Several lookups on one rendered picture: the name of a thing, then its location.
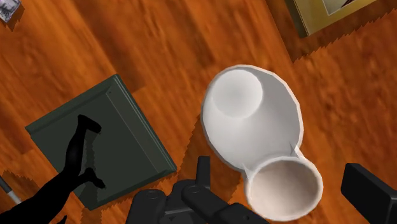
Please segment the dark green flat box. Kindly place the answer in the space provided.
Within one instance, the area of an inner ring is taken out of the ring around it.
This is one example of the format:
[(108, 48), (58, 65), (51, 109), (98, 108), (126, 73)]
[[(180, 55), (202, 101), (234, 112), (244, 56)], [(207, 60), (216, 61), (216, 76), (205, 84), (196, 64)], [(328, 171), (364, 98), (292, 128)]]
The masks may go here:
[(116, 200), (176, 171), (176, 165), (119, 75), (115, 74), (26, 126), (36, 146), (57, 171), (64, 166), (77, 116), (99, 123), (87, 131), (82, 167), (106, 184), (87, 183), (74, 191), (89, 210)]

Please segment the black figure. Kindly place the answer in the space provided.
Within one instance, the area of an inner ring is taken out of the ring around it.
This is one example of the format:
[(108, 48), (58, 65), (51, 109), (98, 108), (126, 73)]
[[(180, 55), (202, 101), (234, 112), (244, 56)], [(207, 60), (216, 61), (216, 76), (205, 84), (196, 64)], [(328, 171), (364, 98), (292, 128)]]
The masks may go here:
[(105, 188), (103, 180), (89, 167), (81, 173), (83, 148), (87, 130), (100, 133), (102, 127), (85, 115), (78, 115), (78, 125), (71, 138), (63, 170), (44, 184), (31, 198), (0, 214), (0, 224), (50, 224), (58, 215), (71, 192), (78, 186), (91, 182)]

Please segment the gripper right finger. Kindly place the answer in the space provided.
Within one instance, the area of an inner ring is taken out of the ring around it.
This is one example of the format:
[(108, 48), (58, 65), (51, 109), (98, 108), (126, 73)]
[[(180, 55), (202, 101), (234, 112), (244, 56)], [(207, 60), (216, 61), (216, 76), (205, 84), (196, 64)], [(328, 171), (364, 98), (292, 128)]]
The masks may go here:
[(345, 165), (340, 190), (370, 224), (397, 224), (397, 190), (362, 165)]

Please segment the white bowl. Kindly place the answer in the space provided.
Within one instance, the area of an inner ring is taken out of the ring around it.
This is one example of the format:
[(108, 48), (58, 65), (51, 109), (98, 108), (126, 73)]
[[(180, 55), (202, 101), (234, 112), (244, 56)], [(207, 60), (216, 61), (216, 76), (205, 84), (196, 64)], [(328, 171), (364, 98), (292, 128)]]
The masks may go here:
[(295, 95), (278, 75), (256, 66), (218, 73), (205, 93), (200, 119), (211, 148), (237, 170), (289, 156), (303, 138)]

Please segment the grey pen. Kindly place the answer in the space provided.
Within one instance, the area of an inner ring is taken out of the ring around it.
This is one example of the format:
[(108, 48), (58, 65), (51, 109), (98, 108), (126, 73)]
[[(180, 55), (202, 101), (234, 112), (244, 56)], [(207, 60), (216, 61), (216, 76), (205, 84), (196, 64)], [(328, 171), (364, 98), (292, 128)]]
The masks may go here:
[(15, 194), (12, 188), (7, 184), (7, 182), (0, 175), (0, 188), (4, 190), (4, 192), (14, 201), (16, 204), (20, 204), (21, 199)]

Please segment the grey printed card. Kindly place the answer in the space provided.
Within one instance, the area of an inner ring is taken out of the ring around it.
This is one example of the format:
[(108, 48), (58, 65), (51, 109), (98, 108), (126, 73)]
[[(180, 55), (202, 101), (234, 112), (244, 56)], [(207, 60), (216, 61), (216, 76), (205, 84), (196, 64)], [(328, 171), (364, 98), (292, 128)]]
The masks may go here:
[(8, 22), (20, 4), (20, 0), (0, 0), (0, 18)]

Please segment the white cup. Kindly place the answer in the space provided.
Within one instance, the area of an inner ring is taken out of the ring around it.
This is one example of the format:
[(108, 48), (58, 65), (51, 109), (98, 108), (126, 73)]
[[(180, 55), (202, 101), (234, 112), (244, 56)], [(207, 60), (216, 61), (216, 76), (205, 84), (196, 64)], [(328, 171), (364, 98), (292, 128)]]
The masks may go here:
[(322, 198), (322, 176), (297, 147), (243, 168), (247, 203), (263, 218), (297, 220), (316, 208)]

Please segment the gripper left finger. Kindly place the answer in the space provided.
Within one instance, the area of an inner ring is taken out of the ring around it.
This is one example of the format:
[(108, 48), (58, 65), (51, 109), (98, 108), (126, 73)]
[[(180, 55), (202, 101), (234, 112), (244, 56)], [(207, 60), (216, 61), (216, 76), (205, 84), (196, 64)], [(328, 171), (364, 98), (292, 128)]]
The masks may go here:
[(169, 195), (138, 192), (125, 224), (268, 224), (240, 203), (228, 204), (210, 189), (210, 157), (199, 156), (195, 179), (180, 180)]

